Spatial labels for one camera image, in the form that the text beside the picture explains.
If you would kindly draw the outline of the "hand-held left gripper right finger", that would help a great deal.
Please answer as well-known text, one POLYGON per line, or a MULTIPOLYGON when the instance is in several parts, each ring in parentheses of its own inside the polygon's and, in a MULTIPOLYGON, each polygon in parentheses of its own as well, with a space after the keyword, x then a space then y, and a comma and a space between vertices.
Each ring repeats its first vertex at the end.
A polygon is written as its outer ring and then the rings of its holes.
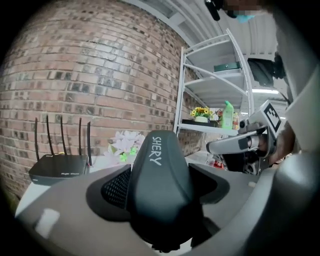
POLYGON ((202 205, 216 204, 230 191, 230 184, 225 178, 194 163, 190 163, 188 169, 194 193, 202 205))

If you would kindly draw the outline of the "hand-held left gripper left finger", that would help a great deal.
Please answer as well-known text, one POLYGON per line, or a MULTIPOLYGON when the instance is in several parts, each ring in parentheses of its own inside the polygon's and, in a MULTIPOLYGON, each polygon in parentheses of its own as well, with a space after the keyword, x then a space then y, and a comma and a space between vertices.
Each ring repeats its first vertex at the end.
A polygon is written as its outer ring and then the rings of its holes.
POLYGON ((86 202, 99 217, 111 222, 128 222, 127 197, 131 165, 120 166, 115 172, 92 182, 86 190, 86 202))

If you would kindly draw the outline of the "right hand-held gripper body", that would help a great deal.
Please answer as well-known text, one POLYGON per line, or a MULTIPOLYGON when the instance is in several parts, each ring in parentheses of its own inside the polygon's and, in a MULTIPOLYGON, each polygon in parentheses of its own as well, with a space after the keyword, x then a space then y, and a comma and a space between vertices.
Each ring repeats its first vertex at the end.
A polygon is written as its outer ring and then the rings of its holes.
POLYGON ((274 106, 267 100, 255 113, 239 124, 239 142, 244 152, 244 173, 260 173, 268 168, 269 157, 277 148, 277 136, 282 120, 274 106))

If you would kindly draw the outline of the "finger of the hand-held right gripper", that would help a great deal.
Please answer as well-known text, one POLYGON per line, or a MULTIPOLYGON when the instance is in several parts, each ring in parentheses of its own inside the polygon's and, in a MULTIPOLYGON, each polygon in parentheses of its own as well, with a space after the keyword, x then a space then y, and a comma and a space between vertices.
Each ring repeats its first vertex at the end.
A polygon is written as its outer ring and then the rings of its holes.
POLYGON ((211 154, 228 155, 239 154, 259 149, 260 139, 265 134, 256 131, 238 134, 236 136, 215 140, 206 144, 206 149, 211 154))

